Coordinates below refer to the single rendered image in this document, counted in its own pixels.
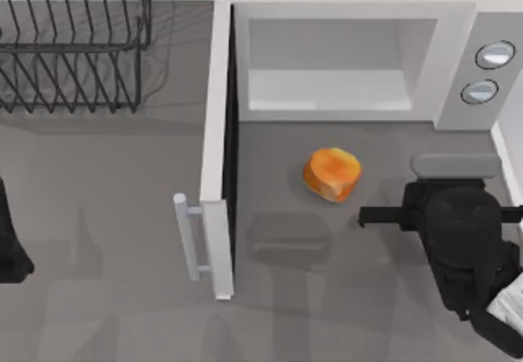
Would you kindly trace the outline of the small round microwave knob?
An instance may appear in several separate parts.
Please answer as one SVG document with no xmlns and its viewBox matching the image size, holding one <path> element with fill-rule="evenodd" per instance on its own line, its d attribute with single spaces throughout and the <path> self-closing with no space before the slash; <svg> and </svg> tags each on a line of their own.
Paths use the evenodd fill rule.
<svg viewBox="0 0 523 362">
<path fill-rule="evenodd" d="M 498 84 L 491 79 L 469 83 L 461 91 L 461 99 L 469 105 L 482 105 L 498 94 Z"/>
</svg>

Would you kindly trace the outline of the pale microwave oven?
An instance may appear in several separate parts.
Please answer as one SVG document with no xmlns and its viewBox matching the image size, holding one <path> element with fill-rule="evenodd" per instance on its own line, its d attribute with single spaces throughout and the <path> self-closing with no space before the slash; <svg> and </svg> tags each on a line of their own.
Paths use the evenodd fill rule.
<svg viewBox="0 0 523 362">
<path fill-rule="evenodd" d="M 472 2 L 235 2 L 239 114 L 245 122 L 430 122 L 490 129 L 523 70 L 523 9 Z M 486 44 L 516 55 L 492 70 Z M 482 105 L 469 83 L 498 84 Z"/>
</svg>

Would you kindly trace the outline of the large round microwave knob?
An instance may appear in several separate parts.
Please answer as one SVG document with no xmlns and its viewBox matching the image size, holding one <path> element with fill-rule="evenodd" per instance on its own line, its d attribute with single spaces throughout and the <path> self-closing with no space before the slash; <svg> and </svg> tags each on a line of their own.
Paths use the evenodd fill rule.
<svg viewBox="0 0 523 362">
<path fill-rule="evenodd" d="M 476 53 L 475 63 L 484 70 L 504 67 L 516 55 L 516 47 L 507 40 L 500 40 L 482 46 Z"/>
</svg>

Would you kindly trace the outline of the white microwave door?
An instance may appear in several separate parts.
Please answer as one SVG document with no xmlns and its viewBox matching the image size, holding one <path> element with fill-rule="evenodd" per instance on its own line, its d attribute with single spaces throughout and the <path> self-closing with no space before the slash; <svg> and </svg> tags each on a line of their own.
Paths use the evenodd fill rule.
<svg viewBox="0 0 523 362">
<path fill-rule="evenodd" d="M 213 3 L 199 202 L 214 297 L 235 293 L 235 190 L 238 100 L 235 18 L 229 0 Z"/>
</svg>

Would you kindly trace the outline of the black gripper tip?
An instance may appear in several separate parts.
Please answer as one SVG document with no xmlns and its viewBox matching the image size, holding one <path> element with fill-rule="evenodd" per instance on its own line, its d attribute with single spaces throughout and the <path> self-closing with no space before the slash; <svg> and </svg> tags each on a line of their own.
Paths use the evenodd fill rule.
<svg viewBox="0 0 523 362">
<path fill-rule="evenodd" d="M 22 246 L 13 226 L 7 190 L 0 177 L 0 284 L 21 284 L 34 271 L 34 262 Z"/>
</svg>

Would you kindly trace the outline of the pale grey rounded box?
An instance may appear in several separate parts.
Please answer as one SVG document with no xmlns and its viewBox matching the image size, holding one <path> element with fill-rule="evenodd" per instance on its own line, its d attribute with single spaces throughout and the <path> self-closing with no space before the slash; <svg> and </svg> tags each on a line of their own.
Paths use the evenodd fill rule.
<svg viewBox="0 0 523 362">
<path fill-rule="evenodd" d="M 426 153 L 412 157 L 410 167 L 424 179 L 491 179 L 502 162 L 496 154 Z"/>
</svg>

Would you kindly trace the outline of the orange bread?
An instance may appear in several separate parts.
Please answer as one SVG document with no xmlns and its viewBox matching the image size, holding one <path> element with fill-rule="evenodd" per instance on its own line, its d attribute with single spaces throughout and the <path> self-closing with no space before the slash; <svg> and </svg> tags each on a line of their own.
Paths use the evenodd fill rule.
<svg viewBox="0 0 523 362">
<path fill-rule="evenodd" d="M 307 160 L 302 178 L 306 186 L 331 203 L 344 202 L 362 174 L 360 161 L 338 147 L 320 148 Z"/>
</svg>

